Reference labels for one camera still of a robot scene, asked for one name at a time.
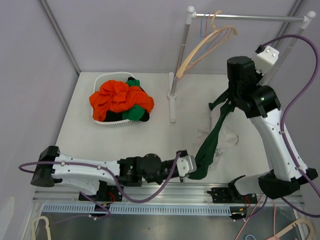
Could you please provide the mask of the white t shirt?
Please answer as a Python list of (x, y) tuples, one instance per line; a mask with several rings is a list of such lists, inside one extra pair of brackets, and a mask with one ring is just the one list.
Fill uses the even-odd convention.
[[(210, 111), (210, 125), (209, 127), (199, 128), (197, 130), (197, 138), (195, 141), (195, 149), (199, 150), (205, 139), (209, 136), (211, 131), (218, 123), (220, 117), (220, 107), (216, 107)], [(208, 167), (208, 171), (215, 170), (222, 159), (223, 155), (235, 147), (239, 142), (239, 135), (231, 128), (231, 125), (225, 121), (222, 123), (221, 129), (218, 133), (217, 147), (213, 155), (213, 163)]]

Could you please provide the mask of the dark green t shirt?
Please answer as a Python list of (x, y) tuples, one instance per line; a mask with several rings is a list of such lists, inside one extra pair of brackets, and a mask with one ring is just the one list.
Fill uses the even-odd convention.
[(219, 133), (222, 129), (223, 123), (229, 113), (234, 111), (234, 107), (226, 102), (220, 107), (219, 118), (213, 129), (206, 137), (195, 156), (196, 171), (189, 174), (188, 178), (191, 180), (204, 179), (209, 171), (209, 166), (214, 162), (214, 155), (218, 146)]

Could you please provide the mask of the blue wire hanger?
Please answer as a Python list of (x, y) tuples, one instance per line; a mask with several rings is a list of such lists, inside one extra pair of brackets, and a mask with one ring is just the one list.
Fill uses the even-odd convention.
[(189, 70), (196, 66), (209, 53), (238, 34), (237, 29), (231, 25), (224, 25), (222, 27), (217, 27), (215, 25), (216, 15), (221, 13), (222, 11), (219, 10), (215, 13), (209, 12), (208, 16), (204, 16), (206, 18), (206, 23), (204, 31), (200, 32), (200, 42), (194, 47), (187, 57), (183, 58), (189, 28), (193, 17), (196, 15), (196, 12), (187, 13), (177, 64), (175, 67), (175, 74), (173, 77), (175, 82), (182, 79)]

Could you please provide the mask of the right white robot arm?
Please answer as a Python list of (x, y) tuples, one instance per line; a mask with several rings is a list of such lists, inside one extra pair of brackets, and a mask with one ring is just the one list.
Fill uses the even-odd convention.
[(276, 92), (268, 85), (259, 85), (254, 61), (247, 56), (227, 60), (228, 88), (209, 104), (212, 110), (223, 104), (218, 121), (238, 108), (258, 131), (270, 170), (263, 174), (240, 176), (228, 183), (227, 196), (240, 202), (248, 194), (265, 194), (270, 199), (283, 198), (298, 191), (301, 185), (312, 184), (319, 175), (301, 159), (283, 120), (285, 116)]

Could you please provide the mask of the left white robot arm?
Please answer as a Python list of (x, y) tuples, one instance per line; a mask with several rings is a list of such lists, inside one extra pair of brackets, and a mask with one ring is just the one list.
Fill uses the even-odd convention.
[(31, 185), (51, 188), (61, 185), (101, 201), (108, 188), (103, 183), (140, 187), (143, 181), (161, 185), (172, 178), (184, 178), (197, 169), (195, 158), (182, 151), (177, 160), (161, 161), (153, 153), (112, 161), (94, 161), (65, 155), (58, 146), (47, 147), (39, 156)]

